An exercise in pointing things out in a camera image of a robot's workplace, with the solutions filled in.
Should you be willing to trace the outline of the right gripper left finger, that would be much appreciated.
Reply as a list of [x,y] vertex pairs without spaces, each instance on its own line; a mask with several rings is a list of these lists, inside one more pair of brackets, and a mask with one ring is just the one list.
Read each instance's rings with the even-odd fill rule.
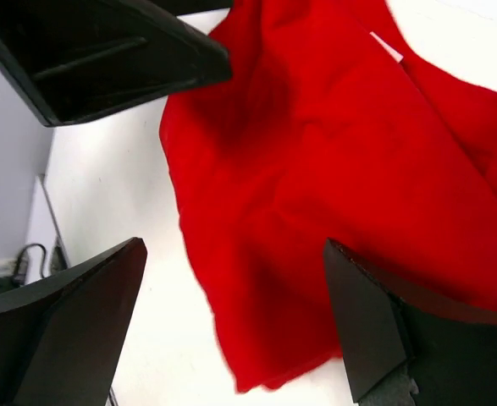
[[0,293],[0,405],[104,405],[146,266],[132,238]]

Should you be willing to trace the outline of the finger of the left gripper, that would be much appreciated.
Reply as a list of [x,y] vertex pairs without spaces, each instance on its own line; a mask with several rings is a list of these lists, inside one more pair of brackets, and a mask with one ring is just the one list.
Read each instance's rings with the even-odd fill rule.
[[229,80],[227,49],[184,22],[229,1],[2,0],[0,71],[47,127]]

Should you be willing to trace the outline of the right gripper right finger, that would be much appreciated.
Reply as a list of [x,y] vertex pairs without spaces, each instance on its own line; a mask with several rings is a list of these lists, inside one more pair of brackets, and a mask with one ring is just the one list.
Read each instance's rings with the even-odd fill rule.
[[437,294],[333,240],[329,297],[358,405],[497,405],[497,312]]

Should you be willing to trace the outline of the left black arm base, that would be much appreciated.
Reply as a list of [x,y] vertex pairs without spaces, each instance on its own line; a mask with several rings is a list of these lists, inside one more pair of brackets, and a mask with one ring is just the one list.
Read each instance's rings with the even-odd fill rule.
[[39,262],[39,276],[43,279],[47,276],[66,270],[68,266],[64,252],[59,245],[52,249],[52,257],[47,258],[48,251],[43,244],[27,244],[18,254],[14,263],[14,269],[10,275],[0,276],[0,294],[15,290],[25,285],[26,276],[30,270],[30,255],[28,251],[38,248],[41,251]]

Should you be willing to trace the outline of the red t shirt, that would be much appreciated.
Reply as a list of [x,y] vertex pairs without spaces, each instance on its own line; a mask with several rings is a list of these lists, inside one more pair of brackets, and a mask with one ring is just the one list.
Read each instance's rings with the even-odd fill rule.
[[231,80],[169,97],[159,136],[237,392],[342,354],[335,239],[497,310],[497,92],[419,57],[383,1],[238,1]]

